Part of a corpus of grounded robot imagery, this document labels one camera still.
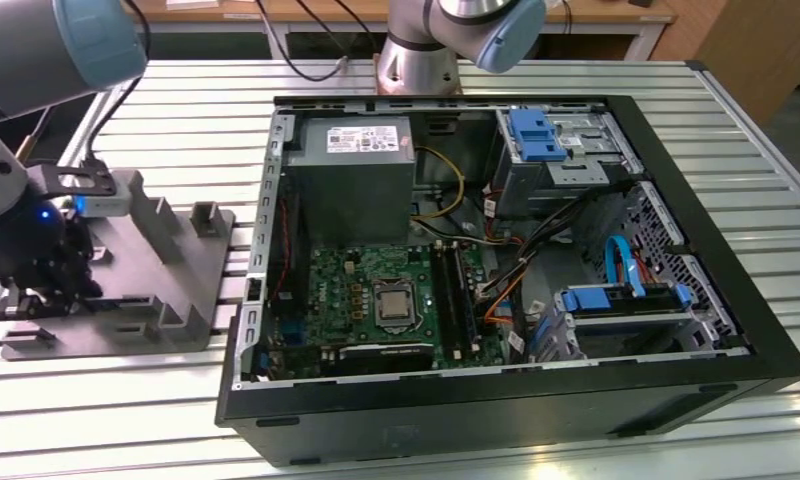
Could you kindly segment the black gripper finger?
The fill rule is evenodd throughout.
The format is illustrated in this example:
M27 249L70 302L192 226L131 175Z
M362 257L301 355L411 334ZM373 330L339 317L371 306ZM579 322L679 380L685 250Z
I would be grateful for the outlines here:
M0 299L0 321L31 321L60 318L71 313L75 295L60 290L28 293L11 282L3 282L7 294Z
M92 309L91 299L102 296L102 287L92 278L91 260L95 248L86 234L68 234L63 244L63 286L83 309Z

